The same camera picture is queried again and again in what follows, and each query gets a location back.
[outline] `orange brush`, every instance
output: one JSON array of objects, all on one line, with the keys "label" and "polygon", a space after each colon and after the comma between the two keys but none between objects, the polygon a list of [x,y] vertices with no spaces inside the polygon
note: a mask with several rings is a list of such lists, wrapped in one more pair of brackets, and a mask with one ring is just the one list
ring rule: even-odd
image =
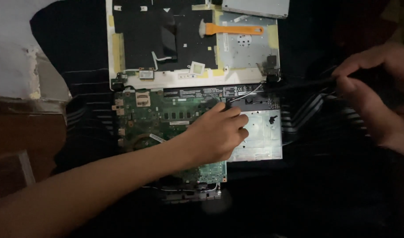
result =
[{"label": "orange brush", "polygon": [[205,23],[202,19],[199,25],[199,35],[201,38],[205,35],[214,35],[216,33],[262,35],[264,34],[264,28],[262,26],[218,26],[213,23]]}]

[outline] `cable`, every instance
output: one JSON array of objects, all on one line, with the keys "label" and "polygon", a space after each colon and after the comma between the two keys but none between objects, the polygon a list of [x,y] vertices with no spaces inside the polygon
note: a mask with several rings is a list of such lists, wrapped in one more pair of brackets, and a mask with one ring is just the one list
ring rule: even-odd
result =
[{"label": "cable", "polygon": [[211,189],[211,190],[203,190],[203,191],[199,191],[199,190],[185,190],[185,189],[177,189],[177,190],[168,190],[168,189],[162,189],[162,188],[156,188],[156,187],[142,187],[142,188],[154,188],[154,189],[158,189],[161,191],[167,191],[167,192],[211,192],[214,191],[218,188],[218,183],[215,185],[215,188]]},{"label": "cable", "polygon": [[253,92],[256,92],[256,91],[262,86],[263,83],[265,83],[265,81],[262,81],[262,82],[259,84],[259,86],[258,86],[255,90],[253,90],[252,92],[250,92],[250,93],[248,93],[248,94],[245,94],[245,95],[243,95],[243,96],[241,96],[241,97],[238,97],[238,98],[236,98],[236,99],[233,99],[233,100],[229,101],[229,103],[232,103],[232,102],[234,102],[234,101],[240,100],[240,99],[242,99],[242,98],[246,98],[247,96],[249,96],[249,95],[252,94]]}]

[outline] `green circuit board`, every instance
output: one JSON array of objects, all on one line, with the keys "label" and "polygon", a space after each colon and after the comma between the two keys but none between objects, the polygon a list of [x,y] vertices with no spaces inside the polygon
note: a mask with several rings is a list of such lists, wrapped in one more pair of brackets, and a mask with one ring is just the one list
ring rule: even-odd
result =
[{"label": "green circuit board", "polygon": [[[225,99],[165,99],[162,90],[117,92],[113,110],[118,116],[119,145],[124,152],[130,152],[159,144],[153,135],[170,140],[185,132],[189,125],[221,101]],[[182,178],[183,182],[226,182],[226,162],[203,165],[173,176]]]}]

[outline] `white wall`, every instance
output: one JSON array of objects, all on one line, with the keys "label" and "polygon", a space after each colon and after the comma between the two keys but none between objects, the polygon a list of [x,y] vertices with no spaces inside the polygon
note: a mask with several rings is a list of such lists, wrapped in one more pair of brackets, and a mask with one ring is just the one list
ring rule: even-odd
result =
[{"label": "white wall", "polygon": [[34,69],[36,52],[41,49],[29,21],[38,10],[56,1],[0,0],[0,96],[40,97]]}]

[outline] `hand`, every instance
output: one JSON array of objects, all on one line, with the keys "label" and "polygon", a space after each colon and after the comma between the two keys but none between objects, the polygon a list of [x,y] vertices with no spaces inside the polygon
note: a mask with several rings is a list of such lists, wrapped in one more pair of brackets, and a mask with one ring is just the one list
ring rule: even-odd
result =
[{"label": "hand", "polygon": [[234,148],[249,136],[242,128],[248,123],[248,116],[240,115],[237,107],[223,112],[225,106],[218,103],[176,137],[194,157],[195,166],[229,159]]},{"label": "hand", "polygon": [[358,69],[369,69],[384,64],[404,93],[404,46],[384,44],[352,55],[336,70],[337,87],[365,122],[371,137],[379,144],[404,155],[404,106],[395,111],[386,107],[369,86],[347,76]]}]

